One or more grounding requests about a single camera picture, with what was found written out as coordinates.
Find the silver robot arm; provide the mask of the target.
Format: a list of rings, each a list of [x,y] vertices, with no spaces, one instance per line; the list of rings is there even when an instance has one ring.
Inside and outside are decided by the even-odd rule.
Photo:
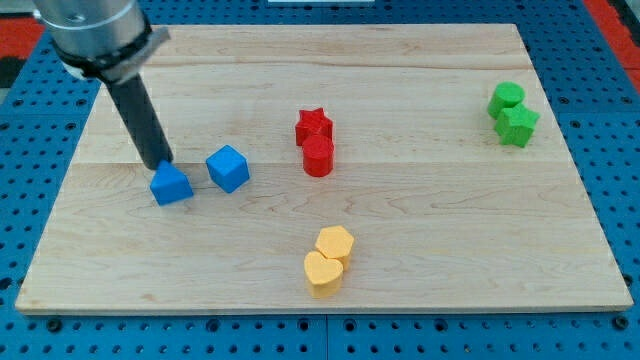
[[[153,29],[137,0],[34,0],[65,69],[78,79],[122,84],[170,39]]]

